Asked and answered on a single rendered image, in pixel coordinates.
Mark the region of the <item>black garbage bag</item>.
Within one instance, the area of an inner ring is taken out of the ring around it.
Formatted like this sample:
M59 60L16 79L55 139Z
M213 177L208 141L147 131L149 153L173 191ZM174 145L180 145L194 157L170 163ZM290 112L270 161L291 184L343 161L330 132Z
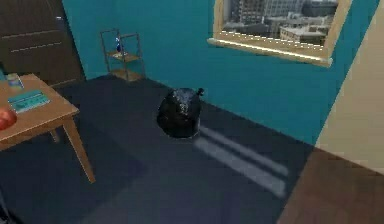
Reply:
M204 89L172 89L162 100L157 114L158 126L170 137L186 139L199 131Z

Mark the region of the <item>wood framed window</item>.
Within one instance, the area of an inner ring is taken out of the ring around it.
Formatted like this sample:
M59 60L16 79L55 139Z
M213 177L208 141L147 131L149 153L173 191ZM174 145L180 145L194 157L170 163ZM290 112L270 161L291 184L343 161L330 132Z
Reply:
M215 0L219 47L328 67L353 0Z

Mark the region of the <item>light wooden table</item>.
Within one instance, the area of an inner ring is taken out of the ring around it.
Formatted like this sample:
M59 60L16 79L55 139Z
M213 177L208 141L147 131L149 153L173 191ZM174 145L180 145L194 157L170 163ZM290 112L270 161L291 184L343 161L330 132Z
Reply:
M56 129L63 127L89 182L94 183L96 179L74 122L79 109L35 74L23 75L21 80L25 91L40 90L50 102L18 114L14 125L0 131L0 151L48 132L58 141Z

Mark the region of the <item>teal book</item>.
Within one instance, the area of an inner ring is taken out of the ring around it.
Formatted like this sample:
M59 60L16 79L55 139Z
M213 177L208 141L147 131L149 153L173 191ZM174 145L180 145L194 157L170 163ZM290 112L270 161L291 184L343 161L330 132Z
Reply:
M17 114L46 105L49 102L50 99L41 90L24 92L8 99L8 103Z

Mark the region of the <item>dark brown cupboard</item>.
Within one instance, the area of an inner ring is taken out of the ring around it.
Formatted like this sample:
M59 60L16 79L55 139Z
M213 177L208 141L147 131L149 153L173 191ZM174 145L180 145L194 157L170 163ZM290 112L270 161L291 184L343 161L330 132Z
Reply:
M0 70L51 86L85 79L63 0L0 0Z

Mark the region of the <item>small teal box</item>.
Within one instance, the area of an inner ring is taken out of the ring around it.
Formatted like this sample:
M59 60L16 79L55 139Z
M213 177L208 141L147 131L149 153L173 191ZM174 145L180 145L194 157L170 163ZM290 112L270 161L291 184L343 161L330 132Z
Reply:
M9 86L15 90L23 90L24 85L17 73L10 73L6 76Z

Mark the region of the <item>red round object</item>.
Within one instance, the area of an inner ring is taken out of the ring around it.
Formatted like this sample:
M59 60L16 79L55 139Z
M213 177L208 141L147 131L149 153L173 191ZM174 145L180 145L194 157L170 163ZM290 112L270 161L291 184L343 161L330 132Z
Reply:
M0 108L0 131L5 130L17 122L17 115L13 110Z

